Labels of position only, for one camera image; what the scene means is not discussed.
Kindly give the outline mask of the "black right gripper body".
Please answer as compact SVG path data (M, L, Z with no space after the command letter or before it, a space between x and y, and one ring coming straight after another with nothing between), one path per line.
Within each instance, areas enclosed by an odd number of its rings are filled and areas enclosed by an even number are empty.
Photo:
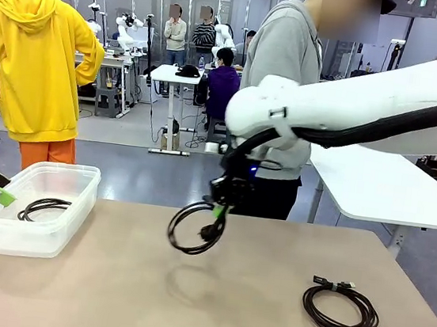
M223 174L210 181L210 198L214 203L236 207L250 195L260 161L251 158L223 156Z

